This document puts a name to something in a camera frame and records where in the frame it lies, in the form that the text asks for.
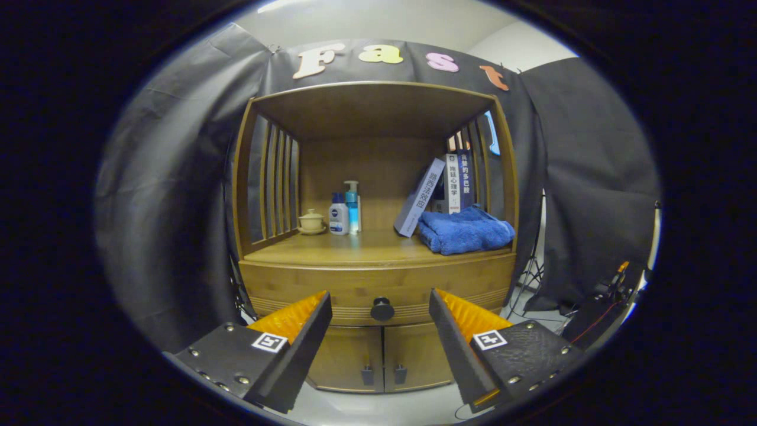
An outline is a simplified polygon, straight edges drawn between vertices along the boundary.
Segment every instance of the yellow letter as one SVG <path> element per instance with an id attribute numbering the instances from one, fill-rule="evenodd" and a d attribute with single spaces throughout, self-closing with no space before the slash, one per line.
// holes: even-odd
<path id="1" fill-rule="evenodd" d="M 334 50 L 342 50 L 344 45 L 337 43 L 335 45 L 326 45 L 311 50 L 306 50 L 300 53 L 298 56 L 302 58 L 300 60 L 300 70 L 294 73 L 291 78 L 298 79 L 302 77 L 312 76 L 326 69 L 321 65 L 321 61 L 324 64 L 331 64 L 334 60 Z"/>
<path id="2" fill-rule="evenodd" d="M 392 45 L 368 45 L 358 58 L 363 62 L 386 62 L 387 64 L 399 64 L 403 61 L 400 57 L 400 49 Z"/>

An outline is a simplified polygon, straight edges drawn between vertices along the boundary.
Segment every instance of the orange foam pad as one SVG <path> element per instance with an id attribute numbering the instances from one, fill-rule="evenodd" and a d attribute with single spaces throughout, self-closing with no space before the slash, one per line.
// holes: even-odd
<path id="1" fill-rule="evenodd" d="M 463 334 L 466 342 L 470 343 L 474 334 L 484 333 L 490 330 L 500 330 L 512 325 L 512 322 L 494 314 L 475 303 L 468 302 L 453 294 L 436 289 L 444 303 L 452 312 L 460 333 Z"/>
<path id="2" fill-rule="evenodd" d="M 281 308 L 272 314 L 266 315 L 254 323 L 247 326 L 252 330 L 257 330 L 262 333 L 271 333 L 277 336 L 286 337 L 291 345 L 294 339 L 302 330 L 302 326 L 305 325 L 307 319 L 315 311 L 316 306 L 323 299 L 326 291 L 323 290 L 320 293 L 308 296 L 299 302 L 294 302 L 291 305 Z"/>

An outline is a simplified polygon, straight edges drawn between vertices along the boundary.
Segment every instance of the cabinet knob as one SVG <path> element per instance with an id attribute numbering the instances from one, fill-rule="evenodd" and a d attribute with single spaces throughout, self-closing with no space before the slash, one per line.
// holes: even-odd
<path id="1" fill-rule="evenodd" d="M 373 300 L 371 308 L 371 317 L 377 321 L 389 321 L 394 316 L 394 308 L 391 306 L 389 299 L 377 297 Z"/>

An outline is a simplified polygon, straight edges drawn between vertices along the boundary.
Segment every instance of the book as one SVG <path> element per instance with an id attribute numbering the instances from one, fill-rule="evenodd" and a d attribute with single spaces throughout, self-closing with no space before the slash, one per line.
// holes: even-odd
<path id="1" fill-rule="evenodd" d="M 475 188 L 472 154 L 469 150 L 457 150 L 443 157 L 444 172 L 431 197 L 431 211 L 460 213 L 475 203 Z"/>
<path id="2" fill-rule="evenodd" d="M 410 238 L 418 226 L 418 219 L 425 210 L 428 202 L 431 201 L 431 195 L 434 192 L 439 177 L 444 171 L 444 161 L 434 158 L 431 165 L 423 174 L 423 178 L 418 182 L 416 188 L 405 200 L 397 220 L 394 221 L 394 229 L 402 235 Z"/>

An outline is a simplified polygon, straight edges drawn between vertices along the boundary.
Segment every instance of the saucer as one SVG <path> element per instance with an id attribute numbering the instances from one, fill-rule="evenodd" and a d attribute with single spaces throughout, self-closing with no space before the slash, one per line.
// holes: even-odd
<path id="1" fill-rule="evenodd" d="M 316 230 L 304 230 L 302 227 L 297 228 L 301 233 L 304 233 L 305 235 L 316 235 L 318 233 L 322 233 L 326 230 L 326 227 L 322 227 L 321 229 Z"/>

